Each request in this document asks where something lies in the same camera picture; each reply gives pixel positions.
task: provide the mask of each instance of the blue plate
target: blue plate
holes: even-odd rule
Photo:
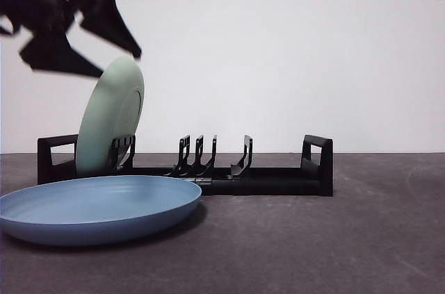
[[[0,225],[11,236],[60,246],[99,245],[156,233],[198,203],[201,188],[153,176],[74,179],[18,190],[0,198]]]

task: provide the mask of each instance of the dish rack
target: dish rack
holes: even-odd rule
[[[38,184],[78,178],[75,159],[53,164],[51,148],[74,144],[76,153],[77,135],[38,139]],[[333,143],[332,139],[306,135],[302,145],[300,167],[252,167],[253,139],[244,137],[243,155],[228,168],[215,166],[217,136],[213,137],[211,158],[204,164],[202,155],[204,136],[196,139],[195,160],[188,162],[191,139],[179,140],[178,161],[172,168],[135,167],[136,137],[116,138],[110,147],[109,170],[95,176],[149,175],[187,179],[199,185],[203,195],[320,195],[333,196]],[[320,147],[320,161],[312,156],[312,146]],[[130,148],[123,164],[118,155]]]

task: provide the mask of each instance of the dark gray surface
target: dark gray surface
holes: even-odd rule
[[[299,159],[255,156],[255,165]],[[221,154],[218,164],[235,160]],[[2,155],[1,171],[2,194],[31,186],[36,155]],[[1,292],[445,293],[444,212],[445,154],[336,154],[334,197],[202,197],[176,227],[105,247],[2,234]]]

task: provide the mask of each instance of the white wall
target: white wall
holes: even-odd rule
[[[305,133],[336,152],[445,151],[445,1],[117,0],[143,48],[138,152],[218,134],[220,152],[299,152]],[[76,133],[95,81],[32,72],[2,38],[2,152]],[[123,51],[74,26],[101,67]]]

